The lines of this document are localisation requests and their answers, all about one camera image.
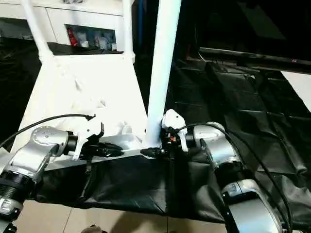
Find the black wire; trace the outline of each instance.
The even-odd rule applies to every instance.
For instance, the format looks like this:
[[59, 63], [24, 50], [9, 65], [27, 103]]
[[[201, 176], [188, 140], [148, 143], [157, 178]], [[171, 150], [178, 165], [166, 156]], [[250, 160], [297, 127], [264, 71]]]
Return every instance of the black wire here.
[[285, 204], [285, 207], [286, 207], [286, 210], [287, 210], [287, 216], [288, 216], [288, 220], [285, 218], [285, 215], [284, 213], [282, 212], [280, 206], [276, 203], [276, 201], [273, 199], [273, 202], [274, 204], [277, 206], [277, 210], [280, 212], [284, 222], [286, 223], [287, 225], [287, 230], [289, 233], [292, 233], [292, 229], [293, 229], [293, 215], [292, 215], [292, 212], [291, 212], [291, 208], [289, 206], [289, 203], [288, 203], [288, 200], [287, 198], [285, 197], [284, 193], [281, 191], [281, 189], [278, 187], [276, 181], [274, 180], [273, 176], [271, 175], [270, 171], [268, 170], [268, 168], [265, 166], [265, 164], [261, 161], [261, 159], [257, 156], [257, 154], [254, 152], [254, 150], [249, 146], [249, 144], [244, 140], [242, 139], [239, 135], [237, 135], [236, 133], [234, 132], [231, 132], [231, 131], [228, 131], [229, 133], [227, 133], [225, 130], [223, 130], [222, 128], [214, 125], [214, 124], [210, 124], [210, 123], [193, 123], [193, 124], [189, 124], [189, 125], [186, 125], [186, 126], [183, 126], [179, 129], [176, 129], [176, 133], [183, 130], [183, 129], [186, 129], [186, 128], [189, 128], [189, 127], [194, 127], [194, 126], [197, 126], [197, 125], [206, 125], [206, 126], [210, 126], [210, 127], [213, 127], [219, 131], [221, 131], [232, 143], [232, 145], [234, 147], [236, 147], [237, 149], [237, 152], [239, 154], [239, 156], [241, 157], [242, 159], [242, 154], [241, 152], [238, 150], [238, 147], [236, 146], [236, 144], [234, 143], [234, 140], [233, 138], [231, 137], [231, 135], [229, 133], [231, 133], [232, 135], [234, 135], [237, 139], [239, 139], [241, 142], [243, 142], [247, 148], [249, 149], [249, 151], [253, 154], [253, 156], [255, 157], [255, 159], [257, 160], [257, 162], [261, 165], [262, 169], [264, 170], [264, 172], [266, 173], [266, 175], [269, 177], [269, 179], [271, 180], [272, 184], [274, 185], [274, 187], [276, 188], [277, 192], [280, 194], [284, 204]]
[[47, 122], [47, 121], [50, 121], [50, 120], [55, 120], [55, 119], [59, 119], [59, 118], [64, 118], [64, 117], [85, 117], [87, 120], [90, 120], [93, 118], [93, 116], [89, 116], [89, 115], [84, 115], [84, 114], [65, 114], [65, 115], [59, 115], [59, 116], [52, 116], [52, 117], [49, 117], [49, 118], [46, 118], [46, 119], [43, 119], [43, 120], [40, 120], [34, 124], [31, 124], [19, 131], [17, 131], [16, 133], [12, 134], [11, 136], [9, 136], [7, 139], [5, 139], [4, 141], [1, 142], [0, 144], [0, 148], [3, 147], [8, 141], [10, 141], [11, 139], [13, 139], [14, 137], [16, 137], [17, 135], [19, 135], [20, 133], [36, 126], [36, 125], [39, 125], [39, 124], [42, 124], [44, 122]]

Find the white metal pole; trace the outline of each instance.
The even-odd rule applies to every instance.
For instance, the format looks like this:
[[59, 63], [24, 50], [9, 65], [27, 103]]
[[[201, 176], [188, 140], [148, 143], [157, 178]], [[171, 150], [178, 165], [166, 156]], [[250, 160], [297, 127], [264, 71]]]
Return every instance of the white metal pole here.
[[160, 0], [151, 74], [145, 146], [160, 147], [159, 138], [170, 78], [181, 0]]
[[27, 22], [30, 27], [30, 30], [33, 34], [35, 43], [39, 50], [39, 58], [40, 61], [43, 62], [43, 60], [46, 57], [53, 56], [53, 53], [49, 49], [48, 43], [46, 42], [42, 31], [39, 28], [38, 22], [35, 18], [35, 14], [31, 5], [31, 0], [22, 0], [22, 5], [26, 14]]
[[132, 4], [131, 0], [123, 0], [122, 2], [124, 20], [124, 53], [133, 57]]

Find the floor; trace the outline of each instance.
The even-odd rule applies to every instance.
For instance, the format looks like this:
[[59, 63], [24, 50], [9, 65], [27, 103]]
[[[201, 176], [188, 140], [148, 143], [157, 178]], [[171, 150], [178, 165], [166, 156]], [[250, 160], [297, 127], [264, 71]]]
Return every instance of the floor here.
[[108, 233], [225, 233], [223, 224], [106, 209], [75, 209], [26, 201], [18, 233], [80, 233], [96, 224]]

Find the white plastic part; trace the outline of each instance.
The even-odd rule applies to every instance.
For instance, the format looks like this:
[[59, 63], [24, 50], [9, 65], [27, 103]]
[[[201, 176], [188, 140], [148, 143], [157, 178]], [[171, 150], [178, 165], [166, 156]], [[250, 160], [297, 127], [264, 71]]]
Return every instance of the white plastic part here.
[[131, 0], [122, 0], [124, 20], [124, 55], [135, 59], [132, 37], [132, 3]]
[[160, 0], [151, 74], [146, 147], [161, 147], [159, 138], [170, 78], [181, 0]]
[[[173, 109], [169, 109], [166, 111], [166, 113], [163, 116], [162, 119], [162, 128], [163, 129], [168, 129], [169, 127], [172, 127], [173, 129], [179, 129], [183, 126], [185, 126], [185, 119], [178, 114], [176, 111]], [[181, 148], [184, 152], [188, 152], [188, 147], [186, 143], [186, 134], [187, 134], [187, 129], [183, 129], [178, 132], [178, 136], [180, 138], [180, 143], [181, 143]]]
[[88, 141], [88, 138], [92, 135], [99, 135], [104, 132], [104, 125], [99, 117], [94, 117], [85, 124], [81, 126], [78, 132], [74, 135], [78, 136], [76, 150], [74, 152], [69, 152], [72, 155], [73, 160], [78, 160], [81, 154], [82, 146]]
[[53, 53], [49, 49], [48, 43], [45, 40], [42, 31], [39, 28], [38, 22], [35, 18], [31, 0], [22, 0], [22, 5], [25, 11], [28, 25], [33, 34], [35, 43], [39, 50], [39, 59], [43, 63], [44, 60], [53, 57]]

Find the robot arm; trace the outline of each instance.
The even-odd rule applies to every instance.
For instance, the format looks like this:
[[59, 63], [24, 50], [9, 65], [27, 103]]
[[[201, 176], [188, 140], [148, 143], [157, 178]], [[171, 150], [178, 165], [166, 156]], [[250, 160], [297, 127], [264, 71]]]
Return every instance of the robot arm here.
[[224, 203], [227, 207], [227, 228], [240, 233], [281, 233], [282, 226], [251, 171], [225, 135], [211, 126], [195, 126], [193, 140], [209, 159]]
[[52, 127], [33, 131], [31, 139], [13, 156], [0, 174], [0, 232], [15, 232], [16, 220], [24, 201], [30, 196], [50, 157], [75, 151], [77, 136]]
[[20, 148], [0, 174], [0, 233], [14, 233], [16, 220], [24, 201], [41, 181], [51, 157], [71, 155], [73, 160], [89, 160], [91, 155], [122, 155], [122, 148], [99, 143], [103, 124], [95, 117], [83, 125], [76, 135], [53, 127], [39, 127], [29, 142]]
[[[222, 125], [210, 122], [222, 129]], [[241, 161], [236, 149], [225, 134], [212, 126], [195, 126], [193, 133], [176, 129], [185, 126], [184, 119], [174, 110], [168, 110], [162, 120], [167, 132], [163, 137], [164, 149], [149, 148], [141, 153], [149, 157], [163, 156], [170, 150], [188, 147], [202, 149], [215, 173], [226, 208], [225, 223], [230, 233], [281, 233], [278, 216], [263, 195], [254, 174]]]

